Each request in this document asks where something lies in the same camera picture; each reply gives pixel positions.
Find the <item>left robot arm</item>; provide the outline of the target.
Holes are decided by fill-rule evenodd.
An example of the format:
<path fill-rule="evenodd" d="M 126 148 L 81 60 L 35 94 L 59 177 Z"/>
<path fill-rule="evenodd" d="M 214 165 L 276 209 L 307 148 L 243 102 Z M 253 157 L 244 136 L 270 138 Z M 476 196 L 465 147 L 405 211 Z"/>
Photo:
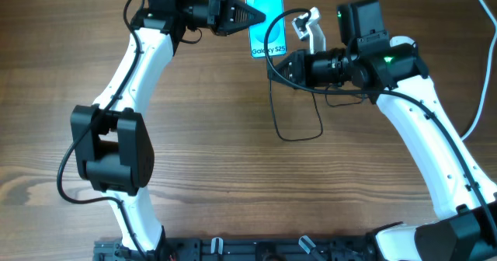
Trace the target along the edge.
<path fill-rule="evenodd" d="M 208 29 L 221 37 L 264 22 L 265 15 L 242 0 L 141 0 L 124 22 L 127 51 L 106 89 L 71 114 L 78 174 L 108 202 L 122 238 L 103 243 L 95 258 L 168 260 L 165 230 L 151 204 L 148 183 L 155 165 L 144 114 L 162 72 L 187 30 Z"/>

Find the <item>cyan screen smartphone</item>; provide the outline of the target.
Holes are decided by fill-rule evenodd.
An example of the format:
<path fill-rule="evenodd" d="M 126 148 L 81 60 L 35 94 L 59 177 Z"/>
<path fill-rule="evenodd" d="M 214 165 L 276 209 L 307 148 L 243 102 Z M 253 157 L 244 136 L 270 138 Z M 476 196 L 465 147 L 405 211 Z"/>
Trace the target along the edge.
<path fill-rule="evenodd" d="M 283 13 L 283 0 L 245 0 L 247 5 L 264 13 L 266 19 L 249 28 L 250 54 L 253 58 L 265 57 L 264 42 L 271 22 Z M 268 53 L 271 57 L 282 56 L 287 52 L 284 18 L 271 29 L 268 36 Z"/>

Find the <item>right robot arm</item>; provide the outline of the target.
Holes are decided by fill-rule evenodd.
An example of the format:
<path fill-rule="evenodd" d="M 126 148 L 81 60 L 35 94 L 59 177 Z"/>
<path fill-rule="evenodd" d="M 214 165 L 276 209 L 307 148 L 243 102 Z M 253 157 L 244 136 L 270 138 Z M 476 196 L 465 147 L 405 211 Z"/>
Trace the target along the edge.
<path fill-rule="evenodd" d="M 267 65 L 270 81 L 325 96 L 368 98 L 390 120 L 414 159 L 436 221 L 386 225 L 364 239 L 365 260 L 486 260 L 496 254 L 496 184 L 465 147 L 436 94 L 417 43 L 392 37 L 378 0 L 336 10 L 343 48 L 329 50 L 317 9 L 292 9 L 307 50 Z"/>

